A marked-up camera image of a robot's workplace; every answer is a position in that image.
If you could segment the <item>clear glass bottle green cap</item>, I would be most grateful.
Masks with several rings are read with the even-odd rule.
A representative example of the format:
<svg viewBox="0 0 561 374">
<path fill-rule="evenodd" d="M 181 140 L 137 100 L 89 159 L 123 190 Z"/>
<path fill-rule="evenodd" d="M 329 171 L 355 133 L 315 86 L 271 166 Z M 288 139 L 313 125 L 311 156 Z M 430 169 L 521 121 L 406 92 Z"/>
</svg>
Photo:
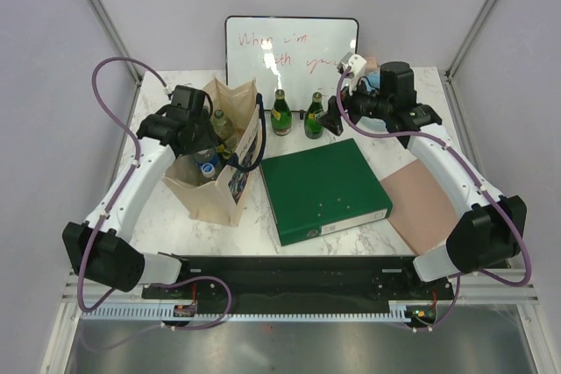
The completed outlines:
<svg viewBox="0 0 561 374">
<path fill-rule="evenodd" d="M 215 133 L 223 140 L 227 141 L 235 135 L 233 122 L 224 114 L 221 109 L 214 111 L 213 127 Z"/>
</svg>

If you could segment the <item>beige canvas tote bag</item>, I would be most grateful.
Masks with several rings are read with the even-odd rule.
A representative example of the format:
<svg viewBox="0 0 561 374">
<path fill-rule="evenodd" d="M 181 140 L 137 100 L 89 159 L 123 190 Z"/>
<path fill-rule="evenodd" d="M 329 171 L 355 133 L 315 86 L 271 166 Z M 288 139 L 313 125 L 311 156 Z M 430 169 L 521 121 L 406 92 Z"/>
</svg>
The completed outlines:
<svg viewBox="0 0 561 374">
<path fill-rule="evenodd" d="M 262 96 L 255 81 L 229 88 L 213 79 L 203 88 L 215 110 L 228 117 L 237 136 L 235 166 L 226 165 L 214 180 L 204 182 L 195 160 L 178 158 L 167 169 L 163 182 L 188 210 L 193 220 L 237 226 L 246 198 L 250 173 L 259 167 L 266 146 L 266 119 Z"/>
</svg>

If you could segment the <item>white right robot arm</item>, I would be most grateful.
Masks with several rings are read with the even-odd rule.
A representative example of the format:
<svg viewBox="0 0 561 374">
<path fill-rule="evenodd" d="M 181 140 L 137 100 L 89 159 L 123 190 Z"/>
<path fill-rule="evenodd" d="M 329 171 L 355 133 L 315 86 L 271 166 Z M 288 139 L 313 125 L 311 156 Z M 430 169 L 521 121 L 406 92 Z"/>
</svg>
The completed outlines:
<svg viewBox="0 0 561 374">
<path fill-rule="evenodd" d="M 444 128 L 442 118 L 417 100 L 415 74 L 403 61 L 380 66 L 380 83 L 369 88 L 366 60 L 347 54 L 337 65 L 340 78 L 318 122 L 339 136 L 345 124 L 356 129 L 363 117 L 379 119 L 383 133 L 357 132 L 370 138 L 397 138 L 429 170 L 454 207 L 459 220 L 445 243 L 413 260 L 401 276 L 403 292 L 422 298 L 433 281 L 480 272 L 506 286 L 526 286 L 532 274 L 522 234 L 527 207 L 507 197 L 471 164 Z"/>
</svg>

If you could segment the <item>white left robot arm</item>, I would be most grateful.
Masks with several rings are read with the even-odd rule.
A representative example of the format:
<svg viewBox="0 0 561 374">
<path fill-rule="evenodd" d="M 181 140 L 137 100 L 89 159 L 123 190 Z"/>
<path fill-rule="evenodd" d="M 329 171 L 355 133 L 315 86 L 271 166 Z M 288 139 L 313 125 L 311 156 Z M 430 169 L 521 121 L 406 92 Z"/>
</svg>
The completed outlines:
<svg viewBox="0 0 561 374">
<path fill-rule="evenodd" d="M 200 89 L 177 86 L 172 101 L 140 123 L 130 161 L 101 203 L 84 222 L 71 222 L 62 232 L 76 275 L 122 292 L 161 284 L 174 298 L 189 294 L 192 277 L 178 258 L 137 251 L 131 238 L 141 210 L 172 164 L 217 145 L 204 104 L 208 99 Z"/>
</svg>

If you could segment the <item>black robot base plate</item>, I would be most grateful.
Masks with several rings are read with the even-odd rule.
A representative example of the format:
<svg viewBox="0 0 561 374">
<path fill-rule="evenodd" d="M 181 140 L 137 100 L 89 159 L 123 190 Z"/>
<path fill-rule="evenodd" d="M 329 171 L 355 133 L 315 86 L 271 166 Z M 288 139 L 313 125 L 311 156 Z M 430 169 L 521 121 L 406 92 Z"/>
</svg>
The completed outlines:
<svg viewBox="0 0 561 374">
<path fill-rule="evenodd" d="M 194 299 L 203 310 L 274 313 L 381 312 L 389 302 L 450 300 L 451 283 L 423 283 L 411 257 L 181 258 L 179 278 L 193 285 L 147 287 L 145 299 Z"/>
</svg>

